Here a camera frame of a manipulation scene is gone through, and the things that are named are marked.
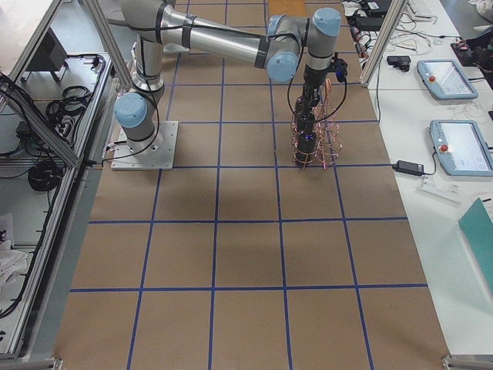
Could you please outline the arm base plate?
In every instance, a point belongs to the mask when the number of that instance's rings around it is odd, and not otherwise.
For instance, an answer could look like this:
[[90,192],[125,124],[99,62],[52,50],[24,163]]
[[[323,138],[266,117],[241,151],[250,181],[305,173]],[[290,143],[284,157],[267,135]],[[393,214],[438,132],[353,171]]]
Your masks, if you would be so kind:
[[114,170],[171,170],[173,168],[178,121],[153,122],[159,128],[157,134],[142,142],[128,141],[123,128],[119,129],[111,168]]

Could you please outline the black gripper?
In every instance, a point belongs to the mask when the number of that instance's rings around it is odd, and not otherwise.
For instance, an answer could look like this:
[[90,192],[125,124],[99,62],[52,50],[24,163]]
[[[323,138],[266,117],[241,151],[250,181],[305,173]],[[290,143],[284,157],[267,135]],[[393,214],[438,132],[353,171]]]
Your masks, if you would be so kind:
[[320,102],[320,87],[327,78],[327,69],[316,70],[311,67],[304,68],[304,86],[302,102],[304,108],[314,108]]

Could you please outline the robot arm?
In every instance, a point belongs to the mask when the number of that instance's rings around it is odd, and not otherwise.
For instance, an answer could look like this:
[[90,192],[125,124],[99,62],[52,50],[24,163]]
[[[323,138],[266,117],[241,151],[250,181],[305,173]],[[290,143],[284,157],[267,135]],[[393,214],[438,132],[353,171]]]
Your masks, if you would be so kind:
[[142,91],[163,87],[161,58],[166,43],[250,63],[266,70],[274,82],[291,81],[307,52],[303,92],[295,103],[293,119],[295,160],[311,160],[317,145],[314,127],[320,88],[330,72],[341,82],[347,75],[346,62],[334,51],[341,26],[338,10],[319,8],[310,18],[274,15],[267,34],[257,35],[178,12],[169,1],[122,1],[120,6],[127,27],[138,35],[132,82]]

